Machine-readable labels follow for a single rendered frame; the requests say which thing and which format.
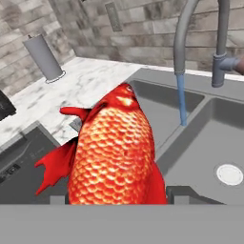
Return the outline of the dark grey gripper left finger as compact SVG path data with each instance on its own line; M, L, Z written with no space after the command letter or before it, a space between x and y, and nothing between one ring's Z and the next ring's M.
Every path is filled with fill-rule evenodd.
M65 195L51 195L50 204L51 205L67 205L69 203L68 196Z

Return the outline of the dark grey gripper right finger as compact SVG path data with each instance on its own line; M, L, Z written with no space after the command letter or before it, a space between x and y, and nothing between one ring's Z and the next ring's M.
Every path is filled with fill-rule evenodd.
M222 202L199 195L190 186L167 186L166 194L168 202L174 205L191 205L191 204L217 204Z

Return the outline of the red orange fish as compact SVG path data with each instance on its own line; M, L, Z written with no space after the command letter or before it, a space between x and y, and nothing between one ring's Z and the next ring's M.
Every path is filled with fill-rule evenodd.
M63 107L60 112L78 116L81 129L35 163L45 167L39 193L67 177L72 205L168 202L153 130L130 84L118 85L91 109Z

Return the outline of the dark grey tray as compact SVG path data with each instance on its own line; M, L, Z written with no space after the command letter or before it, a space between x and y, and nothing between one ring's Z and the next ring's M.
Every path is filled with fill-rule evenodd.
M34 163L58 146L36 121L0 147L0 204L50 204L51 195L68 195L67 178L35 194L42 183L44 167L35 168Z

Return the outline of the grey double sink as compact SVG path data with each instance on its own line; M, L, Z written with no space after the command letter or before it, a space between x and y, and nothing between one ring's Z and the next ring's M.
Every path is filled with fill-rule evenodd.
M164 180L226 204L244 204L244 116L232 121L222 99L206 103L158 160Z

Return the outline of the grey sink tap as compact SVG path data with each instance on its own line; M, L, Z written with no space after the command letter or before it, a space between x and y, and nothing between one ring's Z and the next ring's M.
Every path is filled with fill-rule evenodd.
M183 77L186 61L211 73L215 88L224 75L244 76L244 0L173 0L179 4L173 37L174 74Z

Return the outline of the blue water stream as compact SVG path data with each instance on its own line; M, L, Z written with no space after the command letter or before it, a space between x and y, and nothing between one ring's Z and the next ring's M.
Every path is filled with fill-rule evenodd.
M176 81L177 81L181 126L186 126L187 112L186 112L186 104L185 104L184 74L178 74L176 76Z

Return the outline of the black appliance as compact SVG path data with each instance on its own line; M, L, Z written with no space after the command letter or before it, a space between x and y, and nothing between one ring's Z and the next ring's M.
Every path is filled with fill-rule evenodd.
M9 115L16 114L16 108L8 97L0 90L0 121Z

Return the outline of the grey paper towel roll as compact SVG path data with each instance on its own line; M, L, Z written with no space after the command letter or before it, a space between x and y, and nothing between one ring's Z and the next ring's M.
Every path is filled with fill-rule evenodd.
M66 74L61 69L42 34L29 36L29 39L24 41L23 44L45 76L47 84L55 82Z

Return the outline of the grey wall socket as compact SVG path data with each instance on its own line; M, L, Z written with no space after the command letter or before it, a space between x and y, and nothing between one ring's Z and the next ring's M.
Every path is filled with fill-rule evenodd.
M112 30L113 31L122 31L122 27L120 24L120 20L119 20L118 13L117 13L114 2L107 3L105 5L105 8L106 8L106 11L107 11L107 14L108 14L111 26L112 26Z

